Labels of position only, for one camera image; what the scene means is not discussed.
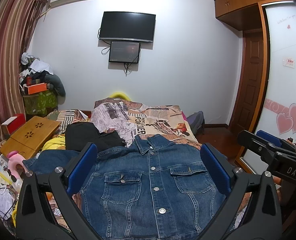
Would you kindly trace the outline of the blue denim jacket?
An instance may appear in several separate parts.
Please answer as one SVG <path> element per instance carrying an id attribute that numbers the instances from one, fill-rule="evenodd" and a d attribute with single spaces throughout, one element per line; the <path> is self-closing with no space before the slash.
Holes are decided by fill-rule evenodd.
<path id="1" fill-rule="evenodd" d="M 69 138 L 25 161 L 17 215 L 23 239 L 195 239 L 230 188 L 197 147 L 162 135 Z"/>

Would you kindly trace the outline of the white clothes on pile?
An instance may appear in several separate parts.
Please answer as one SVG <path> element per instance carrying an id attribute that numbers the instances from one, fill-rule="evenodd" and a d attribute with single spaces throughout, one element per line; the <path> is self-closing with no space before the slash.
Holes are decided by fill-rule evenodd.
<path id="1" fill-rule="evenodd" d="M 54 74 L 50 64 L 41 61 L 39 58 L 34 57 L 33 55 L 28 54 L 27 52 L 24 52 L 21 55 L 21 64 L 24 67 L 24 69 L 29 69 L 32 73 L 41 73 L 43 71 L 46 71 L 51 75 Z"/>

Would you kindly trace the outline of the brown wooden door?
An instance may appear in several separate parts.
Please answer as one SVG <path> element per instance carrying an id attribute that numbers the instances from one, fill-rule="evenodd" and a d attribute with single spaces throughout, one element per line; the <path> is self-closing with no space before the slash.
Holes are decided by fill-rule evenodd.
<path id="1" fill-rule="evenodd" d="M 236 102 L 229 123 L 234 135 L 248 130 L 259 98 L 262 78 L 264 44 L 262 31 L 251 31 L 243 34 L 243 56 L 239 88 Z"/>

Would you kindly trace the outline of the yellow duck plush blanket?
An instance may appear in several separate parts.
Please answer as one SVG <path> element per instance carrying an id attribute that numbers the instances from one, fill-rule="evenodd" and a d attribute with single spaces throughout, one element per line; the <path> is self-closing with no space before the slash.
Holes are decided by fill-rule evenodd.
<path id="1" fill-rule="evenodd" d="M 66 137 L 64 135 L 58 135 L 45 142 L 42 147 L 42 151 L 45 150 L 65 150 L 66 149 Z"/>

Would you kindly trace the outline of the grey backpack on floor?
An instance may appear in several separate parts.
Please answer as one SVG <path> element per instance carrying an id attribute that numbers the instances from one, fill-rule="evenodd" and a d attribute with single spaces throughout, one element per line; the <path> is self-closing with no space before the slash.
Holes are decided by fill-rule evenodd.
<path id="1" fill-rule="evenodd" d="M 205 120 L 202 111 L 198 111 L 187 117 L 187 122 L 191 128 L 194 135 L 204 132 Z"/>

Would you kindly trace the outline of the black folded garment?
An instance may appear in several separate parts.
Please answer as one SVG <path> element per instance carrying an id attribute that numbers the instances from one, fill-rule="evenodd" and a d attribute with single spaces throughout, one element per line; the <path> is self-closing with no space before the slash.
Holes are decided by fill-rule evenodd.
<path id="1" fill-rule="evenodd" d="M 81 152 L 89 142 L 96 145 L 98 152 L 117 146 L 126 146 L 126 142 L 116 131 L 100 133 L 92 122 L 75 122 L 67 126 L 65 132 L 67 150 Z"/>

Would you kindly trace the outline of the red box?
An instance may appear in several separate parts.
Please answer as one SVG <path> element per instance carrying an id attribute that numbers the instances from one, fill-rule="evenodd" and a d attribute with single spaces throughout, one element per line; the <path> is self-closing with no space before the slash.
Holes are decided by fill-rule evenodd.
<path id="1" fill-rule="evenodd" d="M 19 113 L 8 118 L 1 124 L 2 130 L 5 135 L 12 135 L 17 129 L 26 123 L 25 114 Z"/>

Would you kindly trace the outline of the striped patterned pillow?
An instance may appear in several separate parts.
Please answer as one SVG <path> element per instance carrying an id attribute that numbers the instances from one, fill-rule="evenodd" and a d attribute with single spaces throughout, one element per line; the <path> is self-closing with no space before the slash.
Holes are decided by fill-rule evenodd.
<path id="1" fill-rule="evenodd" d="M 57 129 L 58 133 L 64 133 L 69 124 L 89 120 L 89 117 L 78 109 L 54 110 L 51 113 L 49 113 L 45 118 L 49 120 L 58 121 L 60 123 Z"/>

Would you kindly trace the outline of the green storage box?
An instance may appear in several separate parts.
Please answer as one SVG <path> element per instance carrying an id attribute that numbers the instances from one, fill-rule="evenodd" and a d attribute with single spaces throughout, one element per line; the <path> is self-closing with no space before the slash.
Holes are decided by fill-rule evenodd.
<path id="1" fill-rule="evenodd" d="M 24 107 L 27 115 L 47 116 L 57 109 L 57 95 L 52 90 L 46 90 L 32 95 L 24 95 Z"/>

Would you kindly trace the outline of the orange shoe box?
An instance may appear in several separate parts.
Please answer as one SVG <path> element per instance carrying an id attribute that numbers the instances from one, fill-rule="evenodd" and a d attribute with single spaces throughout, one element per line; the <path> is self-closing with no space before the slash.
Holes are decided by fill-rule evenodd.
<path id="1" fill-rule="evenodd" d="M 40 93 L 46 90 L 47 90 L 46 83 L 39 83 L 35 85 L 24 86 L 25 95 L 32 95 L 32 94 Z"/>

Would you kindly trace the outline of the newspaper print bed quilt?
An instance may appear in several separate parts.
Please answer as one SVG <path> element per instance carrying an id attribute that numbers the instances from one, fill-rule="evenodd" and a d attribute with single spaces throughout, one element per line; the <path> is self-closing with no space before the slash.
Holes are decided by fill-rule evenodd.
<path id="1" fill-rule="evenodd" d="M 81 187 L 83 215 L 103 239 L 193 239 L 223 203 L 178 106 L 106 100 L 94 126 L 126 146 L 98 153 Z M 43 151 L 35 171 L 65 166 L 78 152 Z"/>

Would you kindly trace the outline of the yellow headboard object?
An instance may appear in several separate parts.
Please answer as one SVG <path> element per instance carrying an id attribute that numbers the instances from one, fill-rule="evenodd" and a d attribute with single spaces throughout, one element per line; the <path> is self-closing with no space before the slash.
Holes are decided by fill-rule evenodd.
<path id="1" fill-rule="evenodd" d="M 130 101 L 131 99 L 123 92 L 115 92 L 109 96 L 110 98 L 114 99 L 122 99 L 122 100 L 127 100 Z"/>

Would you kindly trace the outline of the striped red curtain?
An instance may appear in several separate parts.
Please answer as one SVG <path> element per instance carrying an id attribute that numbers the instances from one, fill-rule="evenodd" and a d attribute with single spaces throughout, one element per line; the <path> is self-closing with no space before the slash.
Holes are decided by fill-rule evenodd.
<path id="1" fill-rule="evenodd" d="M 21 55 L 27 51 L 47 0 L 0 0 L 0 141 L 1 124 L 24 113 L 19 91 Z"/>

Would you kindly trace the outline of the small wall monitor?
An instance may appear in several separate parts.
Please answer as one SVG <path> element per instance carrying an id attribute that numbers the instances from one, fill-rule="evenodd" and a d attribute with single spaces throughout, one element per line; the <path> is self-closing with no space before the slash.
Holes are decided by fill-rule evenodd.
<path id="1" fill-rule="evenodd" d="M 139 42 L 112 41 L 109 50 L 109 62 L 138 63 L 140 55 Z"/>

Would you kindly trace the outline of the large wall television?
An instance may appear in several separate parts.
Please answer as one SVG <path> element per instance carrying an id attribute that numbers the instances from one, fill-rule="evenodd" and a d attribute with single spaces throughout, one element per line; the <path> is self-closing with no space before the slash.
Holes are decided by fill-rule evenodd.
<path id="1" fill-rule="evenodd" d="M 105 11 L 99 31 L 100 40 L 127 40 L 152 43 L 155 35 L 156 15 Z"/>

